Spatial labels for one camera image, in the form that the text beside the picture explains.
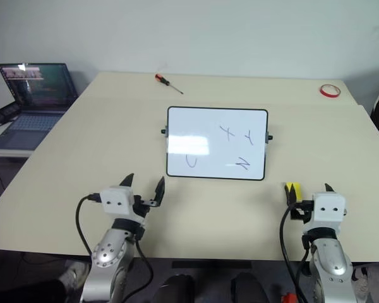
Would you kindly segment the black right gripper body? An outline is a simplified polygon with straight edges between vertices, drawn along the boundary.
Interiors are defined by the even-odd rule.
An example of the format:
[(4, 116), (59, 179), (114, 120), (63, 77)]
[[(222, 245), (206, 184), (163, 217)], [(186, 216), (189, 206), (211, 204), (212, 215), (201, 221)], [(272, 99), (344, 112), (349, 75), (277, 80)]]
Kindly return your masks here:
[(291, 210), (291, 220), (310, 221), (314, 210), (313, 200), (297, 201)]

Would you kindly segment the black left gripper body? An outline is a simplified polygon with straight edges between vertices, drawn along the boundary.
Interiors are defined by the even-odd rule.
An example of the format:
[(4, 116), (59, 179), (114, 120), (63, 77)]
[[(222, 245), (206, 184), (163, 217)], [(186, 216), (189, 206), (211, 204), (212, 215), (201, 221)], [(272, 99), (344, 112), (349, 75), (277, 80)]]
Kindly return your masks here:
[(151, 207), (155, 206), (154, 200), (142, 200), (140, 195), (134, 195), (133, 212), (139, 217), (145, 218)]

